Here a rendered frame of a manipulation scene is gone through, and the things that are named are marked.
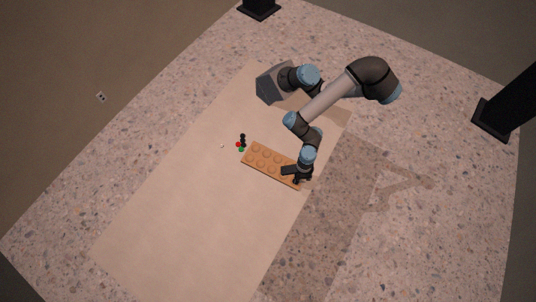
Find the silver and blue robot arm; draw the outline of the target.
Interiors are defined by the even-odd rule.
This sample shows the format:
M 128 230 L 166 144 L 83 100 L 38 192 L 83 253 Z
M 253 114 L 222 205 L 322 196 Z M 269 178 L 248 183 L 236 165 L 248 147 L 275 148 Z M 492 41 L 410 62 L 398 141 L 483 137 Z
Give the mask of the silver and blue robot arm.
M 296 164 L 281 166 L 282 176 L 311 170 L 323 132 L 316 126 L 310 127 L 309 123 L 340 98 L 364 97 L 385 105 L 396 100 L 402 91 L 401 83 L 387 62 L 377 56 L 353 61 L 334 81 L 323 81 L 319 69 L 313 64 L 287 66 L 278 72 L 277 83 L 284 92 L 301 88 L 311 98 L 300 110 L 287 112 L 283 117 L 282 123 L 303 145 Z

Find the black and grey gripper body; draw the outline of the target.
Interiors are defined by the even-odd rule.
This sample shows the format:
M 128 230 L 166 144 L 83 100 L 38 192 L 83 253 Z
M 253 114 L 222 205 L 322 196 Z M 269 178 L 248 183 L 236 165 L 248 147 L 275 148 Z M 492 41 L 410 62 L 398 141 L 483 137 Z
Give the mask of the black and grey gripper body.
M 306 173 L 302 173 L 302 172 L 300 172 L 300 171 L 299 171 L 300 174 L 295 174 L 295 180 L 296 180 L 296 179 L 300 180 L 300 179 L 305 179 L 305 178 L 306 178 L 306 181 L 310 181 L 310 180 L 311 180 L 310 178 L 312 178 L 312 173 L 313 173 L 313 171 L 314 171 L 314 164 L 312 165 L 312 169 L 311 169 L 309 172 L 307 172 L 307 174 L 306 174 Z M 308 179 L 308 180 L 307 180 L 307 179 Z

